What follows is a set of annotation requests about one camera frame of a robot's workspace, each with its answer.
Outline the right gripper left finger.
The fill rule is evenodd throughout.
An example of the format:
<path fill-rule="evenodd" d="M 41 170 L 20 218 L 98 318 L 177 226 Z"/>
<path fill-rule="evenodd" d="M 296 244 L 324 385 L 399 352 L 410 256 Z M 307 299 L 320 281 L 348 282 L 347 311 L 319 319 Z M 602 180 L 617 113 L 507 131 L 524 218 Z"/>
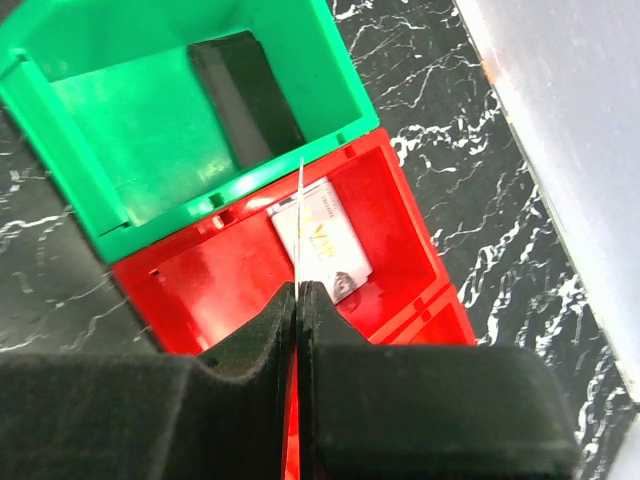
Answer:
<path fill-rule="evenodd" d="M 1 357 L 5 479 L 280 479 L 294 287 L 198 355 Z"/>

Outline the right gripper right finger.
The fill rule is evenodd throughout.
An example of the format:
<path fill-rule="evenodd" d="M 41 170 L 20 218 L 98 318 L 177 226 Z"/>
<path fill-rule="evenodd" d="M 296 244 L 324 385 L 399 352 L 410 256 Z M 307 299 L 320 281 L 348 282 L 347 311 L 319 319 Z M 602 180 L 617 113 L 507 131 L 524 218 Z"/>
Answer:
<path fill-rule="evenodd" d="M 319 282 L 297 299 L 304 479 L 570 479 L 554 373 L 519 347 L 375 345 Z"/>

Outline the white VIP card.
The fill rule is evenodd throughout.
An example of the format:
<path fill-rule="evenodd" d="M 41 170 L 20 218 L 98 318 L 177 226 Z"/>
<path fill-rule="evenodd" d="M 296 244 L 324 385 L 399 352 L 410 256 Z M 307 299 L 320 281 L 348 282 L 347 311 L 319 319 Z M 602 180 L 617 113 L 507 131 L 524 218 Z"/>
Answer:
<path fill-rule="evenodd" d="M 297 198 L 296 198 L 296 233 L 294 242 L 294 283 L 295 283 L 295 299 L 298 299 L 301 281 L 303 278 L 302 271 L 302 217 L 303 217 L 303 200 L 304 200 L 304 158 L 299 159 L 298 179 L 297 179 Z"/>
<path fill-rule="evenodd" d="M 296 198 L 294 193 L 267 208 L 293 264 Z M 302 220 L 302 281 L 322 283 L 337 304 L 363 286 L 373 269 L 328 178 L 304 188 Z"/>

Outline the red double plastic bin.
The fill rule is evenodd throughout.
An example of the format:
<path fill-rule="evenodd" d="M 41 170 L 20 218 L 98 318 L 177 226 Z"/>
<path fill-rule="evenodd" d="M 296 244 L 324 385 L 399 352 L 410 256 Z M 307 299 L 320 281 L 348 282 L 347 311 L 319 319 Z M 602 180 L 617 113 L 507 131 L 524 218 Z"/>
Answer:
<path fill-rule="evenodd" d="M 376 129 L 117 262 L 113 272 L 169 352 L 231 335 L 289 280 L 321 282 L 376 343 L 471 345 L 388 133 Z"/>

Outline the dark grey credit card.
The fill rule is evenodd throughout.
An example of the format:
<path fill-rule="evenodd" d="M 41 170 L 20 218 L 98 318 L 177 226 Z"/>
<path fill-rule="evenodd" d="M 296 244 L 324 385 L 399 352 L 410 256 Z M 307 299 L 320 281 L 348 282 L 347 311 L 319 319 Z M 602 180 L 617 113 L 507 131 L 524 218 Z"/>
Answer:
<path fill-rule="evenodd" d="M 264 48 L 249 31 L 188 46 L 187 55 L 242 169 L 305 144 Z"/>

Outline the green plastic bin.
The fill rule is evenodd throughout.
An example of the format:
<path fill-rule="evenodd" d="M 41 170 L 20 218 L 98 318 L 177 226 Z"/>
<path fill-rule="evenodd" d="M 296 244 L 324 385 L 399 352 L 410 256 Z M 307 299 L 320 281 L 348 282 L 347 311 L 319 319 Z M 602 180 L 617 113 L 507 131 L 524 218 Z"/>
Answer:
<path fill-rule="evenodd" d="M 242 31 L 305 139 L 250 169 L 187 55 Z M 1 23 L 1 98 L 108 263 L 379 124 L 323 1 L 24 1 Z"/>

